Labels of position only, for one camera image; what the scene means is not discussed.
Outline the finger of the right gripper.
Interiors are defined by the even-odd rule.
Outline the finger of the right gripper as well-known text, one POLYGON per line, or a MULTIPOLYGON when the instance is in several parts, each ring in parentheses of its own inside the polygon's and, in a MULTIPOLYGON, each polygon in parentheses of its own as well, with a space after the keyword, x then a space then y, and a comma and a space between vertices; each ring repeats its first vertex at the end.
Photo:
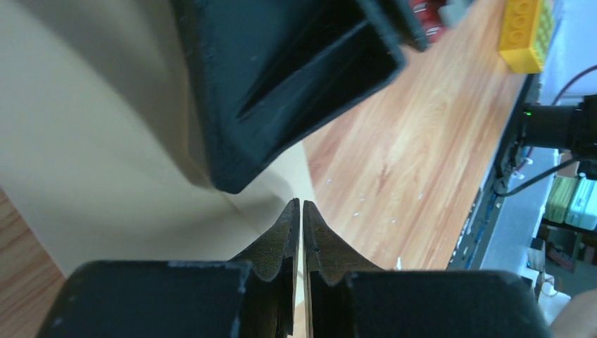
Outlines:
POLYGON ((282 152, 429 47, 407 1, 171 1, 211 184, 241 192, 282 152))

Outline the brown paper envelope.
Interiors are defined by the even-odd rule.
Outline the brown paper envelope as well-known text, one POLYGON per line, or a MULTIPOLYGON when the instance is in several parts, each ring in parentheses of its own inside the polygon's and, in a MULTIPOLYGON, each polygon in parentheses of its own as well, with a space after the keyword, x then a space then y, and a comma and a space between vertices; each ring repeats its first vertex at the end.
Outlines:
POLYGON ((301 144, 218 191, 195 113, 167 1, 1 2, 1 188, 63 273, 225 261, 314 199, 301 144))

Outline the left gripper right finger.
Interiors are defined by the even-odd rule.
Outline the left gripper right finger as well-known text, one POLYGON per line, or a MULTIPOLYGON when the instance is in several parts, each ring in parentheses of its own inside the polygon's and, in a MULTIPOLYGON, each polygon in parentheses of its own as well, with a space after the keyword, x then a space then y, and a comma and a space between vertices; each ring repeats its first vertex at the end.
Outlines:
POLYGON ((492 270, 385 270, 303 205, 309 337, 550 337, 523 277, 492 270))

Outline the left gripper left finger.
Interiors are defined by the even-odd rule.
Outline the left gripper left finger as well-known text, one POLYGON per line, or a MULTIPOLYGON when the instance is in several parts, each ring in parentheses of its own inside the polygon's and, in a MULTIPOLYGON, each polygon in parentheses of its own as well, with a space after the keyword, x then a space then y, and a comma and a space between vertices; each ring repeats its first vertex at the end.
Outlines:
POLYGON ((39 337, 288 337, 301 204, 227 261, 93 261, 62 286, 39 337))

